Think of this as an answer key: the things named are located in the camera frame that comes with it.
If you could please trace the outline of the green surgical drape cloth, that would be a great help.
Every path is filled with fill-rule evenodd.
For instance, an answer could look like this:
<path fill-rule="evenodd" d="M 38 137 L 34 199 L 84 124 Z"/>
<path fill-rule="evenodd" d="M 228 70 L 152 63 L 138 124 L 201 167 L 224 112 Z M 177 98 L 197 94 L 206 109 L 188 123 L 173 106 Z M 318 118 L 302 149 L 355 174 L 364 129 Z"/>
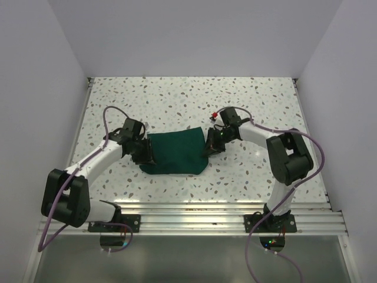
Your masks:
<path fill-rule="evenodd" d="M 149 134 L 154 164 L 140 169 L 150 175 L 199 175 L 208 166 L 203 156 L 205 138 L 202 128 Z"/>

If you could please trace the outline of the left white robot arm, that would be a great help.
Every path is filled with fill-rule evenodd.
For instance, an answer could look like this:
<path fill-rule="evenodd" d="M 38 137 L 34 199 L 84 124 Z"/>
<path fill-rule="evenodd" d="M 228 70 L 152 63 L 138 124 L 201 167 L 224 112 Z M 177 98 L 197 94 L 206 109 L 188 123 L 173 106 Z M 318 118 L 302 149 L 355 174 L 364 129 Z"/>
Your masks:
<path fill-rule="evenodd" d="M 113 163 L 131 156 L 137 164 L 154 164 L 151 140 L 145 125 L 127 118 L 122 127 L 108 132 L 103 141 L 78 163 L 54 169 L 47 177 L 41 205 L 43 216 L 79 228 L 86 222 L 101 222 L 109 231 L 121 228 L 120 207 L 90 197 L 90 186 Z"/>

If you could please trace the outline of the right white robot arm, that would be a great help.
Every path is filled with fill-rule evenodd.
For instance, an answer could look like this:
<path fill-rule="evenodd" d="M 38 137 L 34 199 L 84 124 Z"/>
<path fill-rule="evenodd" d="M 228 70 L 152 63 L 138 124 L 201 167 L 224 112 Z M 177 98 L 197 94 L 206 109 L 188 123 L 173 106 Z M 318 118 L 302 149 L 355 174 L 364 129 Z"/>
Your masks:
<path fill-rule="evenodd" d="M 224 152 L 226 144 L 234 140 L 251 142 L 267 150 L 275 183 L 263 208 L 262 224 L 273 232 L 288 217 L 295 186 L 301 184 L 313 169 L 313 159 L 300 131 L 276 130 L 258 125 L 250 112 L 247 112 L 248 118 L 241 118 L 238 109 L 223 107 L 211 115 L 213 127 L 208 129 L 203 156 Z"/>

